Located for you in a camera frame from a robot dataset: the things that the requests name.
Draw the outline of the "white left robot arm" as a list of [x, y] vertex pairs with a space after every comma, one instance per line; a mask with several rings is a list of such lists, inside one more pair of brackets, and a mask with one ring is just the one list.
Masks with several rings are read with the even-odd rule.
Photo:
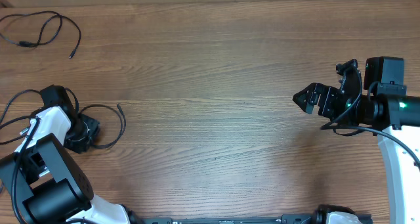
[[38, 93], [43, 107], [27, 116], [22, 144], [1, 159], [1, 182], [19, 223], [141, 223], [129, 208], [96, 195], [70, 156], [99, 147], [99, 121], [83, 114], [68, 88]]

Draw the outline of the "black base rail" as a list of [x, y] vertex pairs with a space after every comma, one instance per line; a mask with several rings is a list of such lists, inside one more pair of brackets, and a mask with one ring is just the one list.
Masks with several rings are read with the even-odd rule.
[[171, 219], [170, 217], [131, 217], [131, 223], [140, 224], [326, 224], [362, 223], [373, 224], [371, 214], [356, 214], [352, 209], [336, 205], [319, 205], [313, 213], [289, 213], [279, 217], [225, 217]]

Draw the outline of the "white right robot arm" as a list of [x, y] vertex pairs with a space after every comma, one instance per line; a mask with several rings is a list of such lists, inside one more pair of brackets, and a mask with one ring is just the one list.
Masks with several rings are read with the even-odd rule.
[[377, 138], [387, 176], [391, 223], [419, 222], [419, 97], [404, 85], [404, 59], [368, 58], [365, 72], [352, 59], [336, 65], [340, 87], [311, 83], [295, 93], [303, 112], [329, 119], [321, 128], [351, 137]]

